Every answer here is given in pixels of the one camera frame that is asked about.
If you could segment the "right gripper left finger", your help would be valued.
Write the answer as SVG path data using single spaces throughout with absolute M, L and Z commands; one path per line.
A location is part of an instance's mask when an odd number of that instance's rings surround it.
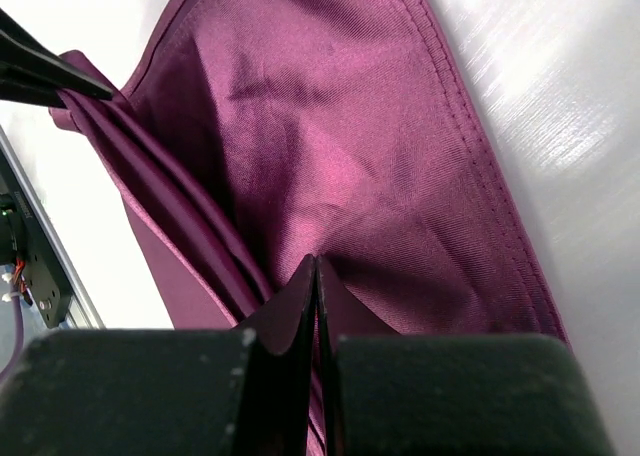
M 230 330 L 62 330 L 1 391 L 5 455 L 302 455 L 315 260 Z

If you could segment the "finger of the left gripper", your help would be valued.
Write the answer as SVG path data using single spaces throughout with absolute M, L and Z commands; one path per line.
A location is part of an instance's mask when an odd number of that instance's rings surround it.
M 58 57 L 1 11 L 1 99 L 64 108 L 58 92 L 111 100 L 113 91 Z

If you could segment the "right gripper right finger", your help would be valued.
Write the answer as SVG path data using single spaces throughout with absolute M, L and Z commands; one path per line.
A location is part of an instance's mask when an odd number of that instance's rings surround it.
M 330 455 L 610 455 L 584 374 L 537 334 L 404 336 L 316 262 Z

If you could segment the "purple satin napkin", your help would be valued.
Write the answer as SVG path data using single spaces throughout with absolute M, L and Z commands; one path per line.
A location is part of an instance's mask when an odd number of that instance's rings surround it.
M 230 330 L 315 260 L 400 335 L 566 336 L 426 0 L 170 0 L 111 100 L 51 111 L 121 192 L 175 330 Z

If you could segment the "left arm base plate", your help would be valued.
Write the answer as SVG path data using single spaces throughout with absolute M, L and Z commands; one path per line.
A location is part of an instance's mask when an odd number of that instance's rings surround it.
M 66 319 L 73 290 L 6 156 L 1 157 L 1 263 L 18 267 L 17 286 L 48 328 Z

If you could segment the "front aluminium rail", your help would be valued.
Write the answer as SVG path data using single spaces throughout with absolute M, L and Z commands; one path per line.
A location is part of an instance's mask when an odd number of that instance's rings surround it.
M 49 328 L 105 327 L 8 137 L 1 135 L 1 263 Z

